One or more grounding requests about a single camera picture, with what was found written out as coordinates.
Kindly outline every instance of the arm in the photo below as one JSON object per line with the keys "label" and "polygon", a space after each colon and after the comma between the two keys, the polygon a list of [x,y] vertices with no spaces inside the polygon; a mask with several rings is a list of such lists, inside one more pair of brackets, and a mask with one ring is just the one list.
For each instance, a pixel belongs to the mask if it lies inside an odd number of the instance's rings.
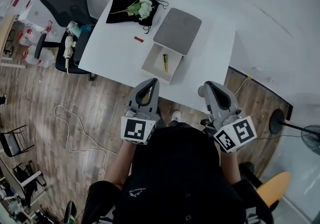
{"label": "arm", "polygon": [[116,185],[122,190],[129,176],[132,160],[134,159],[136,144],[123,141],[115,161],[108,168],[104,180]]}
{"label": "arm", "polygon": [[225,153],[221,151],[221,169],[224,178],[230,183],[230,185],[233,185],[241,180],[237,152]]}

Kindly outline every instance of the wooden floor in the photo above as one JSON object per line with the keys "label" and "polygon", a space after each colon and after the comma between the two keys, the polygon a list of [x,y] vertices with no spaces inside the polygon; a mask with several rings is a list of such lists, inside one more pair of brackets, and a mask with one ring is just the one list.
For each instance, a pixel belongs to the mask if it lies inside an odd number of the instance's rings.
{"label": "wooden floor", "polygon": [[[21,58],[21,47],[17,50],[16,58]],[[104,147],[117,152],[121,144],[121,116],[131,88],[102,77],[97,77],[94,82],[89,82],[87,78],[84,75],[67,75],[57,71],[54,66],[44,69],[28,65],[25,70],[0,67],[0,89],[8,95],[8,104],[0,106],[4,125],[1,130],[8,131],[27,124],[23,134],[29,144],[35,144],[30,152],[14,158],[3,158],[10,167],[32,160],[34,169],[44,173],[51,189],[40,202],[59,220],[69,200],[75,202],[78,213],[83,210],[90,184],[104,177],[104,154],[97,151],[69,152],[66,149],[68,127],[65,122],[55,118],[55,106],[63,104],[77,113],[85,131]],[[243,80],[242,75],[229,70],[225,85],[235,92]],[[237,99],[246,113],[251,115],[259,138],[270,137],[268,120],[271,113],[277,108],[287,113],[289,108],[287,103],[252,81],[244,83],[237,93]],[[204,113],[165,99],[160,101],[160,108],[167,123],[176,109],[181,110],[185,122],[198,129],[202,128],[200,120],[206,117]],[[56,113],[69,121],[68,145],[71,149],[95,148],[90,139],[83,135],[75,116],[61,107]],[[239,150],[239,161],[252,161],[256,166],[256,174],[260,175],[277,143],[278,139],[250,142]],[[106,169],[114,158],[113,154],[107,154]]]}

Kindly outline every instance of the electric fan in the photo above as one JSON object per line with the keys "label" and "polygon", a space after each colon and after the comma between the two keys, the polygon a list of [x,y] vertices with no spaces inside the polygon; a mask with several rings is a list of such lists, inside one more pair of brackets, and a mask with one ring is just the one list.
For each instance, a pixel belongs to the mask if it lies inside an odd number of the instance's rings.
{"label": "electric fan", "polygon": [[269,131],[272,134],[278,134],[283,126],[291,127],[301,131],[301,137],[304,144],[316,154],[320,155],[320,126],[311,125],[304,128],[292,124],[285,119],[282,110],[275,110],[269,120]]}
{"label": "electric fan", "polygon": [[74,202],[69,201],[66,206],[63,224],[74,224],[76,222],[77,209]]}

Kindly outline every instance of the white plastic bag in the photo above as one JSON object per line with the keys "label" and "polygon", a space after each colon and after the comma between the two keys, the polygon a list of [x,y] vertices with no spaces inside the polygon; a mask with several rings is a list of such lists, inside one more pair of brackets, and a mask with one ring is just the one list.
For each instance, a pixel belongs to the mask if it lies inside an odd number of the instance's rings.
{"label": "white plastic bag", "polygon": [[22,35],[22,37],[19,39],[19,44],[22,46],[31,46],[32,42]]}
{"label": "white plastic bag", "polygon": [[51,64],[56,62],[53,52],[49,49],[43,48],[40,53],[39,59],[35,59],[35,46],[24,47],[23,60],[32,65],[38,65],[44,68],[48,68]]}
{"label": "white plastic bag", "polygon": [[41,37],[41,32],[37,31],[30,25],[26,25],[23,30],[23,37],[28,39],[33,45],[37,45]]}

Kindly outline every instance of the chair wheel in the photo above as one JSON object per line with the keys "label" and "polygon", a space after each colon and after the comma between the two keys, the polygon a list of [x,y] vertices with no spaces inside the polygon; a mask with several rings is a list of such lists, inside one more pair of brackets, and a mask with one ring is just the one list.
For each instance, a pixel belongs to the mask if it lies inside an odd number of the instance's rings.
{"label": "chair wheel", "polygon": [[14,54],[14,50],[15,50],[15,49],[14,49],[14,46],[11,46],[11,48],[10,48],[10,50],[9,50],[10,52],[9,52],[9,55],[8,55],[9,58],[11,58],[12,55]]}

